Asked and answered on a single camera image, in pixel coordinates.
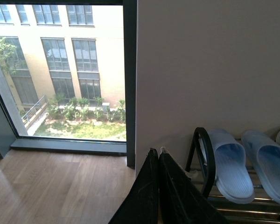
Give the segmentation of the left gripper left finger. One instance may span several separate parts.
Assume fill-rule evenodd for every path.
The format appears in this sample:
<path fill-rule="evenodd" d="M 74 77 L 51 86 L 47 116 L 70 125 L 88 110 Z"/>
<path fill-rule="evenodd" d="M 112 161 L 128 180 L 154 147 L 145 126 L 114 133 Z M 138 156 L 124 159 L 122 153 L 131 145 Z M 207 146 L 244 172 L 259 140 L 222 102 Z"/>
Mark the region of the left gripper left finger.
<path fill-rule="evenodd" d="M 151 148 L 130 192 L 109 223 L 156 224 L 158 201 L 158 153 Z"/>

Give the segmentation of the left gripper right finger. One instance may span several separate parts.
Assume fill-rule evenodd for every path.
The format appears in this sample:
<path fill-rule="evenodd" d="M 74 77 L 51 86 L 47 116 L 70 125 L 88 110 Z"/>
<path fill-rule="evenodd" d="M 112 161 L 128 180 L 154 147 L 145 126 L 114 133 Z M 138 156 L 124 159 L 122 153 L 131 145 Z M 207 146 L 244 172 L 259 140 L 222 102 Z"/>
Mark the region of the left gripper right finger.
<path fill-rule="evenodd" d="M 159 156 L 159 199 L 164 224 L 226 223 L 164 147 Z"/>

